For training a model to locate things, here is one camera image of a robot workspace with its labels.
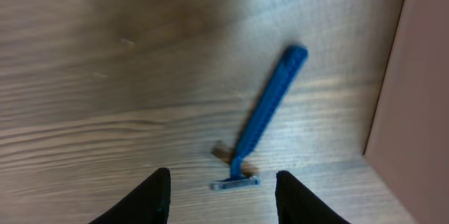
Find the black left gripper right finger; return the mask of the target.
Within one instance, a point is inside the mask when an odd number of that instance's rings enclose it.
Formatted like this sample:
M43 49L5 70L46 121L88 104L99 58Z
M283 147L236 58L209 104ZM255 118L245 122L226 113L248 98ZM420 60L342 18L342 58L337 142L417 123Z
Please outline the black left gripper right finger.
M279 224L349 224L288 171L276 174Z

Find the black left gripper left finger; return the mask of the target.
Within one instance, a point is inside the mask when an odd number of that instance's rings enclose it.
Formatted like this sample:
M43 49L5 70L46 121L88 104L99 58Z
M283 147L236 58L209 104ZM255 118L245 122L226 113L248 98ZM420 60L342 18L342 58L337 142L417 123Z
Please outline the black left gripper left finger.
M170 192L170 171L159 168L90 224L166 224Z

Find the blue disposable razor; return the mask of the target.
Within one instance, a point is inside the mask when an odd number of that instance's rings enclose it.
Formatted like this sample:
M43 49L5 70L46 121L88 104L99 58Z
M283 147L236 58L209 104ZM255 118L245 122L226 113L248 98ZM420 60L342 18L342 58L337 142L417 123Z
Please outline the blue disposable razor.
M260 185L259 177L243 174L243 161L257 147L308 55L307 48L299 44L288 46L282 53L246 127L239 137L230 161L229 177L211 183L210 188L212 190L225 191Z

